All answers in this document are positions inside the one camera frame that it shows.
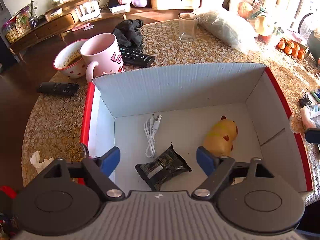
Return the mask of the crumpled grey wrapper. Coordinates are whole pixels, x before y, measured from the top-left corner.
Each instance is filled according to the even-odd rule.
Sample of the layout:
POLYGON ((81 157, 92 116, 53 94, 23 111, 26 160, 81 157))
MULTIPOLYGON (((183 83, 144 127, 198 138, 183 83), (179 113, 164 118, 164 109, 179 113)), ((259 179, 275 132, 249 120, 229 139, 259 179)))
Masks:
POLYGON ((305 106, 310 106, 312 104, 312 101, 309 98, 308 93, 305 93, 302 98, 299 99, 300 107, 303 108, 305 106))

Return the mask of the black remote at table edge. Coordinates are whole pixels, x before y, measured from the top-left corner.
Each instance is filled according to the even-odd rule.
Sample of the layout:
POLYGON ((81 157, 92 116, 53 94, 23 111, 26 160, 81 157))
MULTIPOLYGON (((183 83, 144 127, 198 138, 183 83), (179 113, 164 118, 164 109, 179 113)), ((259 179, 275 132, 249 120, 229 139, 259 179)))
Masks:
POLYGON ((38 93, 73 96, 79 85, 77 83, 43 82, 37 88, 38 93))

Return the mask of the black snack packet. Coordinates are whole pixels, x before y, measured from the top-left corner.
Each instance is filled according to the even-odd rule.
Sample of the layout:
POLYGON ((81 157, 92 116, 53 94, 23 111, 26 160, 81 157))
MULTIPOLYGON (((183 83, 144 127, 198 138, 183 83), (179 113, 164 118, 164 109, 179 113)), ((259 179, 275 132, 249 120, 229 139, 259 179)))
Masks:
POLYGON ((135 170, 151 191, 160 191, 165 182, 184 172, 192 172, 185 159, 174 150, 173 144, 152 162, 137 164, 135 170))

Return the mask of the crumpled white tissue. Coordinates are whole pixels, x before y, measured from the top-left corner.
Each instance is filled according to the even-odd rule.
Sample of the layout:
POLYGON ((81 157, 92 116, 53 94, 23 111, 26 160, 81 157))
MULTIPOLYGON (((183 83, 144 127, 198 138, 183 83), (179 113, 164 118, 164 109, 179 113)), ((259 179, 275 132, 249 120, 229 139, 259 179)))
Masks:
POLYGON ((41 156, 39 151, 35 151, 31 158, 29 159, 31 165, 35 168, 37 174, 41 173, 49 164, 54 161, 54 158, 44 159, 41 161, 41 156))

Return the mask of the white red-rimmed dotted bowl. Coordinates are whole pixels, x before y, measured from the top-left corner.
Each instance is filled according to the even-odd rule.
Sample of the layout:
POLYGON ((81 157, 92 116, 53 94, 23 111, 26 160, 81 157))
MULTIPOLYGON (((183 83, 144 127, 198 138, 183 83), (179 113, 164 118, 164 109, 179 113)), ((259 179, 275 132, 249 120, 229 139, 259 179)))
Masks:
POLYGON ((61 50, 53 61, 53 67, 61 74, 71 79, 78 79, 86 75, 85 63, 80 49, 87 39, 80 39, 61 50))

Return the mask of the white router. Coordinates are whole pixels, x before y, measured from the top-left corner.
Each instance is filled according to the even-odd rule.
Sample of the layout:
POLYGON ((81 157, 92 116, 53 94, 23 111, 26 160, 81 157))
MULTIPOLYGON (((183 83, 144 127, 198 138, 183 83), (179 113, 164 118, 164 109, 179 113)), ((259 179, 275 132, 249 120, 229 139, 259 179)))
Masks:
POLYGON ((100 7, 97 1, 85 2, 75 8, 80 22, 85 22, 100 16, 100 7))

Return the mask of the yellow plush toy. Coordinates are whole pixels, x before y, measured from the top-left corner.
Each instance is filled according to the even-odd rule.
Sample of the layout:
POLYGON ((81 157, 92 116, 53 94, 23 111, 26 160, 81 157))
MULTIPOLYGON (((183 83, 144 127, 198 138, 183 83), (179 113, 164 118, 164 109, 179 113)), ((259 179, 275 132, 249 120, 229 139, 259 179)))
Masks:
POLYGON ((206 134, 202 146, 216 157, 230 156, 233 150, 233 141, 237 136, 238 127, 236 123, 223 115, 206 134))

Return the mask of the black cloth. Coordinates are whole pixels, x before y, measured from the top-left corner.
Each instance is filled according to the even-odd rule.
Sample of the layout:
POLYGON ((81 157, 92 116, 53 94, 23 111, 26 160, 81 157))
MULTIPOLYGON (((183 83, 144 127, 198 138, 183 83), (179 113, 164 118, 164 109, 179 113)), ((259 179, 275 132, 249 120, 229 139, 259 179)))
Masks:
POLYGON ((144 25, 141 19, 124 20, 116 25, 112 34, 115 35, 120 48, 141 52, 143 50, 143 35, 140 28, 144 25))

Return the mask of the pink love mug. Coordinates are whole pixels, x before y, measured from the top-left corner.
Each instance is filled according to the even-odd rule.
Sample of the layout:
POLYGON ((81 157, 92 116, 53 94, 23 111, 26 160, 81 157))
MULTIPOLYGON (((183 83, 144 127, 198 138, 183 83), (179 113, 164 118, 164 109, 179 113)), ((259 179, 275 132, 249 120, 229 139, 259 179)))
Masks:
POLYGON ((112 33, 102 33, 88 39, 81 46, 80 54, 87 64, 87 83, 101 75, 124 71, 124 61, 118 41, 112 33))

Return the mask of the clear plastic bag grey contents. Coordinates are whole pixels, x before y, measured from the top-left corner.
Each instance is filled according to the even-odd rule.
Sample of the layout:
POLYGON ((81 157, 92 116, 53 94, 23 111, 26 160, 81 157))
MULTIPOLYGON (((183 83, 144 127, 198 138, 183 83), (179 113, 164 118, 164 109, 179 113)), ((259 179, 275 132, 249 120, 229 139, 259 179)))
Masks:
POLYGON ((223 7, 200 7, 193 11, 199 25, 224 44, 243 54, 256 51, 256 32, 249 22, 223 7))

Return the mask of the clear glass cup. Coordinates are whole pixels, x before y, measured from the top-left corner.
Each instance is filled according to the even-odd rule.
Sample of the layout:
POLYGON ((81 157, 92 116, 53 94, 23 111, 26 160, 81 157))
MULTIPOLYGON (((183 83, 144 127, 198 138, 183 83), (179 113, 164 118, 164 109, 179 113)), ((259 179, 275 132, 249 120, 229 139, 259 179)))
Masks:
POLYGON ((182 12, 178 16, 179 38, 183 42, 193 42, 196 36, 198 16, 191 12, 182 12))

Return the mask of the black remote near mug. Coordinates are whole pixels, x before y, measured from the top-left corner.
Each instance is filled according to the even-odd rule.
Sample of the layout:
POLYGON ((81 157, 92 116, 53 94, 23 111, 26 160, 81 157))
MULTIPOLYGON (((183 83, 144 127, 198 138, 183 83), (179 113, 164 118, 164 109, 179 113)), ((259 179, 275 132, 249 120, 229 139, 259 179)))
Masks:
POLYGON ((155 56, 141 53, 129 48, 120 48, 122 59, 125 64, 140 68, 148 68, 155 60, 155 56))

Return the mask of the clear fruit bowl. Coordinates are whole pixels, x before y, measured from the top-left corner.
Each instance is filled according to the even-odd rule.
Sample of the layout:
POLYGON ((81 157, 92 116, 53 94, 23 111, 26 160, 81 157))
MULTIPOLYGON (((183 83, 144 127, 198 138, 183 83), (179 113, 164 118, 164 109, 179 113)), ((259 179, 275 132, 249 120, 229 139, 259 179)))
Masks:
POLYGON ((253 27, 259 41, 276 46, 283 36, 284 14, 270 0, 236 0, 237 13, 253 27))

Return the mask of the red white cardboard box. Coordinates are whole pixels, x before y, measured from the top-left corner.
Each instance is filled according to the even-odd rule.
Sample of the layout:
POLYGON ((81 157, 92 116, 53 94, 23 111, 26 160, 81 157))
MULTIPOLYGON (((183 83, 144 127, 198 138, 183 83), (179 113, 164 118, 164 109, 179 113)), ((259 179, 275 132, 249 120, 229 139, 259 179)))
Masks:
POLYGON ((260 157, 298 192, 313 190, 307 151, 290 127, 293 110, 270 68, 259 63, 206 63, 131 70, 95 78, 87 90, 80 141, 90 155, 120 149, 111 179, 125 192, 147 190, 135 171, 148 162, 144 124, 161 116, 155 137, 158 154, 171 144, 192 172, 162 190, 193 191, 206 175, 196 150, 225 115, 238 127, 232 157, 260 157))

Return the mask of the pile of oranges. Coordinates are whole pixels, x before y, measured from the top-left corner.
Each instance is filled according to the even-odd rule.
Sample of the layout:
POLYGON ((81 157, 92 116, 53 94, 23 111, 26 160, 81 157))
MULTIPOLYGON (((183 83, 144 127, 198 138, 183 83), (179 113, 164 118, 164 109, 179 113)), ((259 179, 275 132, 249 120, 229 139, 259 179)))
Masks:
POLYGON ((281 38, 276 45, 276 48, 285 54, 291 55, 292 57, 300 60, 303 60, 306 55, 306 48, 298 42, 286 38, 281 38))

